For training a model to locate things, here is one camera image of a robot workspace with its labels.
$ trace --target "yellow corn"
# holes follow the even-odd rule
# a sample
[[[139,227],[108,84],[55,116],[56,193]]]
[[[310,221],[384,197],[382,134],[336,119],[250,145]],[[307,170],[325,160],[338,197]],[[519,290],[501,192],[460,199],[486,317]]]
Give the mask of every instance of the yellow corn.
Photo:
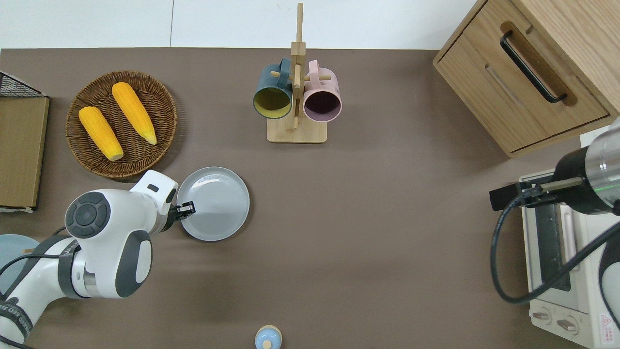
[[[115,161],[123,157],[123,148],[97,107],[83,107],[78,116],[88,135],[108,160]]]
[[[153,123],[133,88],[128,83],[115,83],[112,95],[137,133],[150,144],[157,144]]]

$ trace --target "gray plate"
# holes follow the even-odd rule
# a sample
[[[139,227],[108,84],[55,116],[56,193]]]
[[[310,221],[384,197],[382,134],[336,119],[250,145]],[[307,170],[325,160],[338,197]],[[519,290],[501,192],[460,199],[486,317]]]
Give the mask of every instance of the gray plate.
[[[243,180],[223,167],[192,173],[179,188],[177,204],[193,201],[196,213],[181,221],[193,237],[218,241],[234,234],[250,211],[250,194]]]

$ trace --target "black drawer handle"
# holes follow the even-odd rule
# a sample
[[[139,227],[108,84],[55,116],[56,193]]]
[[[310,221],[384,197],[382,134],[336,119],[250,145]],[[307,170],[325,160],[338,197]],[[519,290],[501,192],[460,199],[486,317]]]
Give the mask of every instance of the black drawer handle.
[[[528,67],[527,64],[519,57],[516,51],[510,46],[508,43],[508,37],[512,34],[512,30],[509,30],[502,39],[500,40],[500,46],[503,48],[504,52],[510,57],[510,59],[515,63],[515,65],[521,70],[521,72],[525,75],[525,77],[529,80],[532,85],[538,90],[538,92],[550,103],[557,103],[564,98],[566,98],[566,93],[562,94],[559,97],[555,97],[549,92],[549,90],[543,85],[541,80],[534,74],[534,72]]]

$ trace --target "wooden mug holder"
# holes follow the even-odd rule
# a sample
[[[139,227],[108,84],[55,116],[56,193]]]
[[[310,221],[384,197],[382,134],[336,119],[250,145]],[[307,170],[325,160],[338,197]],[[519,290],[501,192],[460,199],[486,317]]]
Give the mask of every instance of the wooden mug holder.
[[[291,42],[291,76],[293,80],[293,105],[291,111],[281,119],[267,120],[267,140],[272,143],[325,143],[327,122],[316,122],[301,110],[306,76],[306,43],[301,41],[301,27],[304,4],[297,4],[297,41]],[[276,71],[272,76],[279,76]]]

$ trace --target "round woven tray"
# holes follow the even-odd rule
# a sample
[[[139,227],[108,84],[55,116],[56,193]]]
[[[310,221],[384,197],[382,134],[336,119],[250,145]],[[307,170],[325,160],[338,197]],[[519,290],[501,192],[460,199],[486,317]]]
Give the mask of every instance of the round woven tray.
[[[126,82],[136,91],[151,118],[157,144],[151,145],[131,126],[112,96],[112,85]],[[101,110],[123,148],[123,157],[108,160],[79,121],[83,107]],[[177,107],[166,87],[139,71],[114,71],[100,76],[80,91],[67,114],[66,137],[76,159],[87,170],[108,178],[126,178],[155,165],[170,148],[177,129]]]

